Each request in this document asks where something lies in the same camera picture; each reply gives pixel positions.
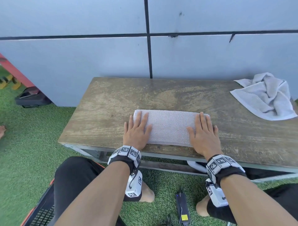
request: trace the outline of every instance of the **forearm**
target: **forearm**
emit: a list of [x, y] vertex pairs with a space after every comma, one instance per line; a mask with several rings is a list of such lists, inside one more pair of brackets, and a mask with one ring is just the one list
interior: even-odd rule
[[129, 173], [126, 163], [111, 163], [74, 199], [55, 226], [115, 226]]
[[244, 176], [222, 179], [221, 188], [239, 226], [298, 225], [281, 205]]

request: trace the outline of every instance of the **wooden tabletop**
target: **wooden tabletop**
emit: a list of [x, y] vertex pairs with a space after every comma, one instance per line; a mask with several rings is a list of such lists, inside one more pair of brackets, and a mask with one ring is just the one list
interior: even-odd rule
[[[239, 162], [298, 168], [298, 118], [267, 121], [253, 115], [230, 94], [240, 88], [234, 81], [93, 78], [59, 142], [118, 148], [124, 122], [136, 109], [203, 111], [218, 126], [226, 155]], [[202, 157], [181, 146], [147, 145], [143, 151]]]

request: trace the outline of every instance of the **blue-gray wall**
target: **blue-gray wall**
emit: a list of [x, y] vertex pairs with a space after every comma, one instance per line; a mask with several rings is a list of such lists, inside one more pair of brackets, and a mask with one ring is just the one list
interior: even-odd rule
[[298, 1], [144, 2], [1, 1], [0, 53], [58, 106], [77, 106], [95, 76], [233, 80], [271, 72], [298, 98]]

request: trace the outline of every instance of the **yellow sticker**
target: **yellow sticker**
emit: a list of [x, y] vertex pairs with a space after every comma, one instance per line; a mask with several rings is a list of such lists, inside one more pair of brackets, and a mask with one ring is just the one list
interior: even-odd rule
[[181, 215], [181, 220], [187, 221], [188, 220], [187, 214]]

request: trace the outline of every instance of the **crumpled towel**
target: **crumpled towel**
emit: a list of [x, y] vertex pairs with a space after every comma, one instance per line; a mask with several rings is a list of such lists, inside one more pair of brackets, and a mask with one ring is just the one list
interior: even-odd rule
[[256, 116], [270, 121], [297, 117], [290, 101], [287, 81], [267, 72], [255, 75], [252, 80], [240, 79], [235, 82], [244, 88], [230, 93]]
[[134, 112], [134, 123], [139, 111], [142, 112], [142, 118], [149, 112], [147, 125], [152, 124], [152, 131], [148, 144], [192, 147], [186, 127], [191, 126], [195, 130], [195, 116], [198, 113], [138, 109]]

